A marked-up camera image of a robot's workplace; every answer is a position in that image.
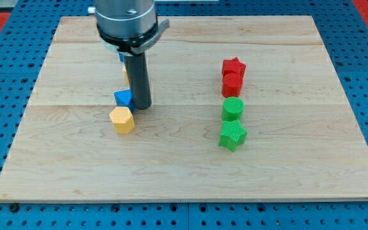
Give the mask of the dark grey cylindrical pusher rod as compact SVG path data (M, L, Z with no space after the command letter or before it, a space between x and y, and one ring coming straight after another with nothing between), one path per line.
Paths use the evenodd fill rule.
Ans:
M124 62L136 109L148 109L151 106L151 90L145 53L125 56Z

